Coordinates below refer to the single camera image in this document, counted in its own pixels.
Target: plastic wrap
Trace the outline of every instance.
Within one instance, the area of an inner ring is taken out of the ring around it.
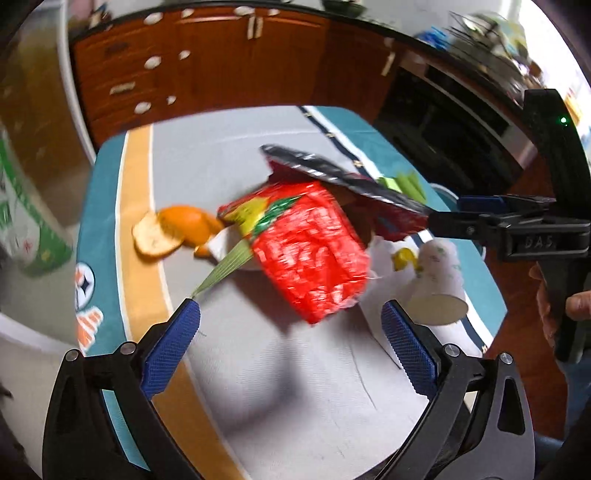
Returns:
[[[222,206],[263,271],[309,323],[364,291],[369,257],[333,196],[317,181],[270,184]]]
[[[372,179],[346,171],[320,155],[279,145],[263,145],[261,151],[273,170],[271,181],[303,181],[307,176],[356,194],[355,202],[374,220],[375,233],[386,240],[399,241],[425,230],[428,216],[434,211]]]

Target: cabinet door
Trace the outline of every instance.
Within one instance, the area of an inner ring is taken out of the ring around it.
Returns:
[[[267,16],[257,9],[252,67],[256,105],[311,102],[324,51],[327,20],[298,12]]]
[[[327,35],[313,103],[348,108],[373,122],[402,55],[391,38],[334,22]]]
[[[231,8],[204,8],[176,22],[175,30],[177,87],[186,93],[187,113],[252,104],[249,17]]]

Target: red plastic bag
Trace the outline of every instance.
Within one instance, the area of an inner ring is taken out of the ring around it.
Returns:
[[[369,257],[319,182],[272,184],[218,213],[246,225],[263,271],[307,322],[350,305],[365,289]]]

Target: white paper cup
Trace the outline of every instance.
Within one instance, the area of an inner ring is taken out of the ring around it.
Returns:
[[[436,238],[418,253],[417,278],[404,309],[420,325],[449,325],[468,312],[456,246]]]

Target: metal screw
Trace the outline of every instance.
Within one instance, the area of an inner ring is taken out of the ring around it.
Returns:
[[[119,351],[123,355],[131,355],[132,353],[135,352],[135,343],[125,342],[123,345],[121,345],[121,347],[119,348]]]
[[[460,355],[460,349],[458,348],[457,345],[454,345],[453,343],[448,343],[443,350],[449,356],[459,356]]]
[[[506,352],[501,353],[501,362],[507,365],[511,365],[513,363],[513,357]]]
[[[66,362],[73,362],[78,358],[78,350],[68,350],[66,352]]]

